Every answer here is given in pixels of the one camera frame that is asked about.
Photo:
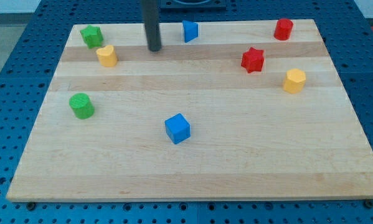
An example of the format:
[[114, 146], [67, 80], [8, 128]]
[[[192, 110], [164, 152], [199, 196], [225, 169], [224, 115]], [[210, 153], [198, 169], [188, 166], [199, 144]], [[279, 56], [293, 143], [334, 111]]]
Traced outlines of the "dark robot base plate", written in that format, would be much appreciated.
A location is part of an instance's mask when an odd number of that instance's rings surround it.
[[227, 0], [159, 0], [160, 9], [223, 9]]

